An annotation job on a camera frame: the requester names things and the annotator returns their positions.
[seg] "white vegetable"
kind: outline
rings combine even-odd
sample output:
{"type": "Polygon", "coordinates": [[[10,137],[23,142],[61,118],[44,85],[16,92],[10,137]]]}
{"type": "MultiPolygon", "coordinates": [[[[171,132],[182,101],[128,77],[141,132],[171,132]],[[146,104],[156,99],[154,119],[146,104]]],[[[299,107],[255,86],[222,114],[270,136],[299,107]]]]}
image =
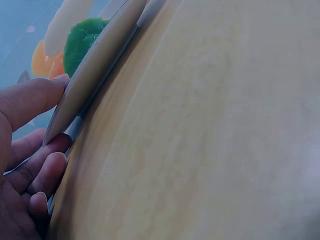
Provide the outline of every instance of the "white vegetable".
{"type": "Polygon", "coordinates": [[[53,56],[63,51],[71,28],[86,19],[94,0],[64,0],[44,36],[44,53],[53,56]]]}

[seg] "wooden cutting board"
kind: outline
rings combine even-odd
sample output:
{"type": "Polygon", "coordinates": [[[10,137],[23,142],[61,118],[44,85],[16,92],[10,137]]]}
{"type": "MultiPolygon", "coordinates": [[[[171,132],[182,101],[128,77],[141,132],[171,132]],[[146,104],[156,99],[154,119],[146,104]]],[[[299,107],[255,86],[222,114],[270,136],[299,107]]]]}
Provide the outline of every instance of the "wooden cutting board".
{"type": "Polygon", "coordinates": [[[93,103],[49,239],[320,236],[320,2],[155,0],[93,103]]]}

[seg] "blue surface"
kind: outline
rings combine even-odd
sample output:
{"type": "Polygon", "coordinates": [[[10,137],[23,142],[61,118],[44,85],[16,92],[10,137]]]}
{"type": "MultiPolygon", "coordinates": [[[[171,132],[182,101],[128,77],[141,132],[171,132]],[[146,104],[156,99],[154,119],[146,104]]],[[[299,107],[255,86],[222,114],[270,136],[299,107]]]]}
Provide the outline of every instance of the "blue surface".
{"type": "MultiPolygon", "coordinates": [[[[38,42],[63,0],[0,1],[0,88],[15,85],[24,70],[31,74],[31,59],[38,42]]],[[[95,0],[89,17],[96,17],[109,0],[95,0]]],[[[46,128],[53,110],[36,117],[13,134],[18,139],[37,128],[46,128]]]]}

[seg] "fingernail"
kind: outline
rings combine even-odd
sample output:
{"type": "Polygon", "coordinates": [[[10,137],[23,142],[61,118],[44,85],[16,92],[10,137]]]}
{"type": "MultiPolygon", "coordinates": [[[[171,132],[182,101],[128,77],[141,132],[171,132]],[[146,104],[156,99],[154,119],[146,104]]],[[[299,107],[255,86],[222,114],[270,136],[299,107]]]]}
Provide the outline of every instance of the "fingernail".
{"type": "Polygon", "coordinates": [[[37,193],[43,195],[45,198],[45,202],[47,202],[47,195],[43,191],[38,191],[37,193]]]}
{"type": "Polygon", "coordinates": [[[56,76],[53,80],[61,80],[61,81],[64,81],[66,84],[69,83],[69,75],[64,73],[64,74],[61,74],[59,76],[56,76]]]}
{"type": "Polygon", "coordinates": [[[64,161],[67,162],[67,157],[66,157],[66,155],[65,155],[64,153],[62,153],[62,152],[56,152],[56,154],[61,155],[61,156],[63,157],[64,161]]]}

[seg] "finger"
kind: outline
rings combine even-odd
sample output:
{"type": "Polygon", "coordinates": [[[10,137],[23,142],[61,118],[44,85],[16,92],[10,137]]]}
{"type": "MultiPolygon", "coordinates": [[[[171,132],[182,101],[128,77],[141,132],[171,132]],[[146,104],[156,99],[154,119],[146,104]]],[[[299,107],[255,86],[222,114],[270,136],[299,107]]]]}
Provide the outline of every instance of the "finger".
{"type": "Polygon", "coordinates": [[[14,169],[38,151],[42,146],[45,133],[45,128],[39,128],[28,135],[13,141],[11,144],[11,161],[9,161],[8,166],[6,167],[6,172],[14,169]]]}
{"type": "Polygon", "coordinates": [[[35,229],[44,238],[49,225],[47,197],[44,192],[37,192],[29,201],[29,213],[35,223],[35,229]]]}
{"type": "Polygon", "coordinates": [[[28,161],[4,177],[11,182],[11,185],[18,193],[22,194],[36,178],[46,158],[55,152],[65,153],[70,144],[70,137],[66,134],[60,134],[28,161]]]}
{"type": "Polygon", "coordinates": [[[8,122],[14,132],[50,110],[60,101],[68,81],[64,74],[54,80],[37,78],[0,89],[0,124],[8,122]]]}
{"type": "Polygon", "coordinates": [[[39,174],[27,189],[30,195],[44,192],[50,198],[60,183],[67,166],[66,156],[61,152],[51,153],[45,160],[39,174]]]}

